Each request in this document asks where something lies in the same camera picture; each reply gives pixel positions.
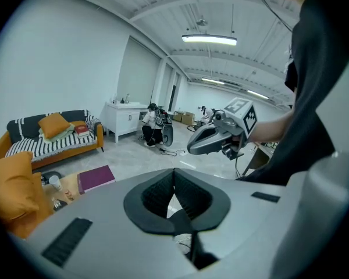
white cup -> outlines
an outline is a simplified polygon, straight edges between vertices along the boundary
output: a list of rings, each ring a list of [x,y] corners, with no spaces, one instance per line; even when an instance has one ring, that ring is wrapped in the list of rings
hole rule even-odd
[[[50,177],[49,184],[51,184],[54,187],[54,189],[58,191],[62,190],[62,185],[60,184],[59,178],[57,176]]]

ceiling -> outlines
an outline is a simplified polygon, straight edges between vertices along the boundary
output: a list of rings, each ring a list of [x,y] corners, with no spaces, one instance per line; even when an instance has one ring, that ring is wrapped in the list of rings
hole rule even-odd
[[[284,85],[291,33],[260,0],[89,0],[141,30],[188,76],[223,80],[235,91],[253,90],[269,102],[287,107],[293,93]],[[299,8],[288,0],[266,0],[289,26]],[[206,20],[199,28],[196,21]],[[236,37],[236,46],[185,43],[183,34]]]

person in black shirt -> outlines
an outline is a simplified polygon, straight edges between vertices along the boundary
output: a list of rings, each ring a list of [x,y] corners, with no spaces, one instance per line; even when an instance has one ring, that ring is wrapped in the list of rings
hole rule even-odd
[[[294,1],[301,6],[300,21],[293,28],[293,63],[285,84],[294,91],[295,103],[279,120],[257,124],[249,141],[279,144],[266,165],[238,180],[286,185],[292,174],[334,152],[315,110],[343,72],[349,53],[317,0]]]

shoe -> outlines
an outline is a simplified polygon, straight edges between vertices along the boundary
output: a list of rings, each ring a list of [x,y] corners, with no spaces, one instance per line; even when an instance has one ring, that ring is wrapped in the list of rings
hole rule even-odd
[[[150,147],[150,148],[155,148],[155,145],[149,146],[149,145],[147,144],[147,142],[144,142],[144,145],[145,145],[145,146],[148,146],[148,147]]]

red book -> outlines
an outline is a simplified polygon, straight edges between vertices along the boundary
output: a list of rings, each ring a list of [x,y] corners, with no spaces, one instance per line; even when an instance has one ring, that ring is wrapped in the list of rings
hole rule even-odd
[[[75,126],[75,132],[79,137],[89,135],[89,128],[86,125]]]
[[[108,165],[85,171],[77,175],[77,187],[80,194],[84,194],[96,187],[114,182],[115,177]]]

